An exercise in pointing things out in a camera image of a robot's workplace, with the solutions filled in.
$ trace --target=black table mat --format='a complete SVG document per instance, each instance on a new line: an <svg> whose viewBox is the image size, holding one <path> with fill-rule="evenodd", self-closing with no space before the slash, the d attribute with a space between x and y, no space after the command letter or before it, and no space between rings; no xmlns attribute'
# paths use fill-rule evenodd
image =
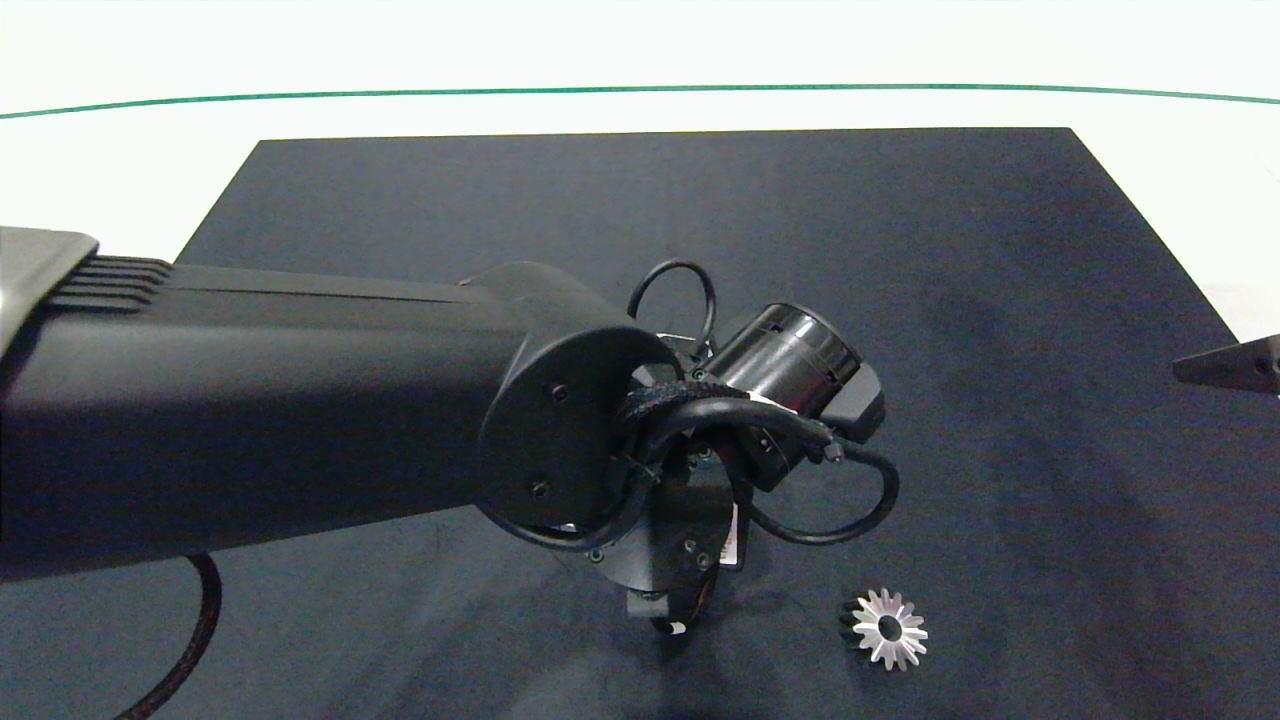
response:
<svg viewBox="0 0 1280 720"><path fill-rule="evenodd" d="M452 282L527 259L621 306L671 255L710 269L726 322L795 300L876 365L890 414L872 445L904 483L881 529L827 548L755 533L676 641L580 557L470 507L221 552L223 626L159 717L1280 706L1280 405L1174 382L1171 359L1234 338L1068 129L262 142L180 261ZM699 313L673 274L641 319L687 331ZM768 507L833 524L874 484L854 474L799 473ZM191 575L0 587L10 707L101 716L140 696L186 642ZM838 637L841 602L881 587L925 616L908 673Z"/></svg>

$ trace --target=green line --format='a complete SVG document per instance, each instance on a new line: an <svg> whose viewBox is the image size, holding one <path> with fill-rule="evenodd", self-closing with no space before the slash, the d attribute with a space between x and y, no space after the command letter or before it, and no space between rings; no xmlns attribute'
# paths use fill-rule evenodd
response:
<svg viewBox="0 0 1280 720"><path fill-rule="evenodd" d="M1180 97L1185 100L1222 100L1226 102L1262 102L1280 105L1277 97L1252 97L1248 95L1219 95L1213 92L1179 92L1174 90L1133 90L1125 87L1085 87L1074 85L991 85L977 82L943 83L812 83L812 85L635 85L599 87L475 87L442 90L328 90L315 92L252 92L246 95L196 95L192 97L159 97L155 100L128 100L100 102L45 110L0 113L0 119L61 115L116 110L120 108L146 108L151 105L184 105L188 102L233 102L239 100L301 100L306 97L394 97L411 95L603 95L618 92L740 92L771 90L1018 90L1033 92L1092 92L1096 95L1140 95L1147 97Z"/></svg>

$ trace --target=ribbed vent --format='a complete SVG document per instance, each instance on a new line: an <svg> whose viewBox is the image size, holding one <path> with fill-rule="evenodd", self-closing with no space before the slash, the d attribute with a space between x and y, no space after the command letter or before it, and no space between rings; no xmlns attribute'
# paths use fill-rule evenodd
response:
<svg viewBox="0 0 1280 720"><path fill-rule="evenodd" d="M173 265L163 260L95 255L72 270L45 306L68 310L137 313L151 304Z"/></svg>

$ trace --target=white label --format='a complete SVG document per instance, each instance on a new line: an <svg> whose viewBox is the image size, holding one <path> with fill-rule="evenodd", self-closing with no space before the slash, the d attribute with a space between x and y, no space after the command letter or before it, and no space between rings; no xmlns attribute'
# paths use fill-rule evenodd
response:
<svg viewBox="0 0 1280 720"><path fill-rule="evenodd" d="M737 503L733 503L733 520L728 524L728 538L721 548L721 565L737 568Z"/></svg>

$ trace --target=silver gear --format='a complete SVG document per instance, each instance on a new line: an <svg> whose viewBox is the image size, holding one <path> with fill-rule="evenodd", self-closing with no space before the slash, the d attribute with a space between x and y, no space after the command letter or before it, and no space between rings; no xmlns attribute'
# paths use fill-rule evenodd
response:
<svg viewBox="0 0 1280 720"><path fill-rule="evenodd" d="M883 660L886 670L892 670L895 664L906 670L908 660L911 665L919 665L920 659L916 656L927 652L920 641L927 639L929 633L920 629L924 618L911 614L915 606L910 602L904 603L902 593L890 596L884 588L881 588L879 594L876 594L876 591L867 591L867 597L855 600L861 610L855 610L851 602L845 609L852 610L855 623L850 623L850 629L863 637L858 648L870 650L872 662ZM881 632L882 618L891 618L897 623L901 630L897 639L887 639Z"/></svg>

